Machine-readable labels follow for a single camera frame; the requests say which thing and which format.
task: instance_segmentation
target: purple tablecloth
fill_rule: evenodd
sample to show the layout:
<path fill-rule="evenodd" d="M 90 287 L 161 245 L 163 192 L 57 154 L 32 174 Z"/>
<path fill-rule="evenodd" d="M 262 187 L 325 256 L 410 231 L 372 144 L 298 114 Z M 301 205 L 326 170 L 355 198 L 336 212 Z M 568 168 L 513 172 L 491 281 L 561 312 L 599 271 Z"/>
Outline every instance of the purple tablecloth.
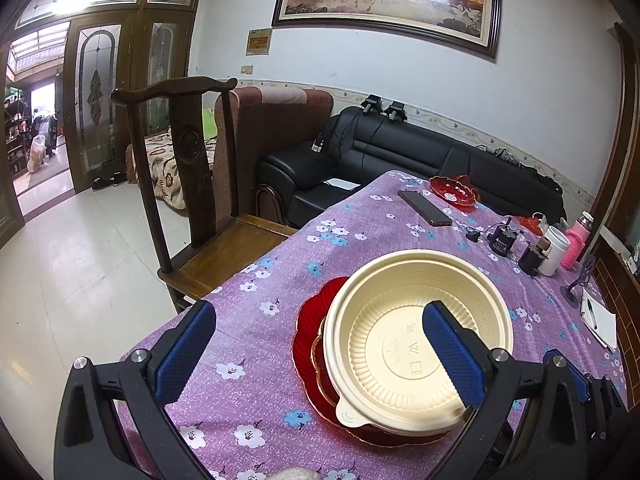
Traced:
<path fill-rule="evenodd" d="M 430 227 L 398 197 L 401 189 L 420 190 L 452 217 L 453 226 Z M 607 352 L 560 295 L 560 286 L 577 273 L 559 269 L 552 278 L 530 278 L 515 260 L 492 253 L 486 242 L 465 238 L 466 226 L 487 229 L 499 216 L 482 205 L 469 214 L 460 212 L 429 189 L 428 182 L 387 173 L 207 297 L 218 314 L 216 333 L 182 397 L 166 410 L 213 478 L 264 480 L 300 465 L 326 480 L 421 479 L 446 452 L 456 432 L 436 444 L 400 449 L 359 442 L 314 411 L 293 367 L 291 342 L 300 306 L 328 280 L 350 276 L 393 251 L 439 250 L 477 266 L 509 307 L 516 359 L 540 362 L 547 350 L 558 348 L 580 370 L 608 374 L 626 398 L 618 352 Z M 519 239 L 514 254 L 519 257 L 525 246 Z M 593 284 L 590 292 L 600 298 Z M 136 348 L 151 348 L 179 319 Z M 523 406 L 523 401 L 514 402 L 510 421 L 519 419 Z M 118 409 L 134 452 L 149 468 L 126 407 Z"/>

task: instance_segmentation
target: black leather sofa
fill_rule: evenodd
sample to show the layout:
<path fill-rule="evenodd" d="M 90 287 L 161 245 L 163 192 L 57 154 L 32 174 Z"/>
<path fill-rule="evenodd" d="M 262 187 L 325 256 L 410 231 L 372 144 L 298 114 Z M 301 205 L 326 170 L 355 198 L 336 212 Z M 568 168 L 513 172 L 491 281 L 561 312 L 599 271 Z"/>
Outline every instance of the black leather sofa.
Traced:
<path fill-rule="evenodd" d="M 468 174 L 482 203 L 501 215 L 542 212 L 550 223 L 566 218 L 555 181 L 414 124 L 391 123 L 386 116 L 349 107 L 327 122 L 322 137 L 319 153 L 311 149 L 313 142 L 302 142 L 258 165 L 258 214 L 302 227 L 381 174 L 401 170 L 424 179 Z M 361 186 L 346 191 L 324 184 L 330 178 Z M 266 207 L 269 201 L 273 208 Z"/>

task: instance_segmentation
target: pink thermos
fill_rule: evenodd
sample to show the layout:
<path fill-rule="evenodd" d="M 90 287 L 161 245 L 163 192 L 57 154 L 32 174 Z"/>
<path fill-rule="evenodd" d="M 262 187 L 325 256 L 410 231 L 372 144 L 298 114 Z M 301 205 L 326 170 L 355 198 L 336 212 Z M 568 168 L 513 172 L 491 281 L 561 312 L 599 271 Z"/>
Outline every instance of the pink thermos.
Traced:
<path fill-rule="evenodd" d="M 585 242 L 591 233 L 592 227 L 593 217 L 586 211 L 583 211 L 582 216 L 575 221 L 570 229 L 567 229 L 565 235 L 569 239 L 570 245 L 566 254 L 562 260 L 560 260 L 560 265 L 565 269 L 569 270 L 575 265 L 578 256 L 580 256 L 580 253 L 584 249 Z"/>

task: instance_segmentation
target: black shoe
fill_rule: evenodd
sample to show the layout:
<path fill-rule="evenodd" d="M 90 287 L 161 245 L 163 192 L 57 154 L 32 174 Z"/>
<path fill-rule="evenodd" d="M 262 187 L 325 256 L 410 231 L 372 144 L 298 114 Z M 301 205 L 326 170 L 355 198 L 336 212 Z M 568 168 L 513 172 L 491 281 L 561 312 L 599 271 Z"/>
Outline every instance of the black shoe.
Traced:
<path fill-rule="evenodd" d="M 113 174 L 113 177 L 109 179 L 113 186 L 119 186 L 120 184 L 124 184 L 127 181 L 127 175 L 122 173 L 121 171 L 116 171 Z"/>
<path fill-rule="evenodd" d="M 91 186 L 91 188 L 94 191 L 99 191 L 101 189 L 110 187 L 112 184 L 113 182 L 111 182 L 111 180 L 106 180 L 105 178 L 98 177 L 94 180 L 94 184 Z"/>

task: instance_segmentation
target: wooden chair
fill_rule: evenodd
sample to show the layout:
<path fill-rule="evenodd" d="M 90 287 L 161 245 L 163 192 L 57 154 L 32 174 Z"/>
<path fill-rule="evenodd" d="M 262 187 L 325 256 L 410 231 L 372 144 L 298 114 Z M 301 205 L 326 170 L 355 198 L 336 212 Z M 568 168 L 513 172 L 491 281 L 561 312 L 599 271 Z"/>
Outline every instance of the wooden chair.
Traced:
<path fill-rule="evenodd" d="M 111 94 L 114 103 L 127 108 L 142 201 L 160 261 L 158 276 L 167 284 L 178 312 L 190 306 L 185 296 L 193 300 L 203 298 L 296 232 L 255 216 L 238 216 L 236 140 L 229 101 L 229 92 L 237 84 L 237 79 L 222 82 L 208 77 L 183 77 L 167 79 L 141 90 L 115 89 Z M 218 226 L 222 226 L 219 232 L 202 126 L 202 95 L 205 92 L 220 93 L 225 121 L 231 215 L 218 219 Z M 164 239 L 140 121 L 140 104 L 157 97 L 169 99 L 175 160 L 191 231 L 191 244 L 173 258 L 169 256 Z"/>

